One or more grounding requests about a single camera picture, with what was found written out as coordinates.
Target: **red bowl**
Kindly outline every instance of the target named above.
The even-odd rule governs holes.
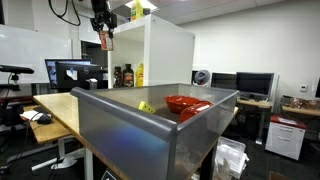
[[[176,114],[180,114],[185,108],[193,106],[200,101],[194,97],[180,95],[166,96],[164,99],[169,110]]]

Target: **bottle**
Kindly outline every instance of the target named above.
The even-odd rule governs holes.
[[[143,86],[143,64],[139,65],[138,70],[136,71],[136,87]]]
[[[131,21],[143,17],[143,7],[140,0],[134,0],[131,7]]]
[[[114,67],[114,88],[122,87],[122,71],[121,67],[116,66]]]
[[[131,69],[131,64],[126,64],[126,69],[123,70],[123,87],[134,86],[134,75]]]

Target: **white cabinet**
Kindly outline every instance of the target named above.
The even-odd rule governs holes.
[[[154,15],[125,23],[115,29],[114,51],[109,52],[109,87],[114,67],[144,64],[144,86],[190,84],[195,35]]]
[[[305,130],[270,122],[266,150],[298,160]]]

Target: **desk fan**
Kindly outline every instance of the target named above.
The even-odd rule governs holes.
[[[196,82],[194,85],[208,87],[209,80],[210,73],[207,70],[200,70],[194,75],[194,81]]]

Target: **ceiling light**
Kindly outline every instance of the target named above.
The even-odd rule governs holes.
[[[126,6],[128,6],[129,8],[132,7],[133,1],[130,1],[126,4]],[[151,2],[147,1],[147,0],[140,0],[141,6],[143,8],[149,8],[151,11],[157,10],[158,8],[153,5]]]

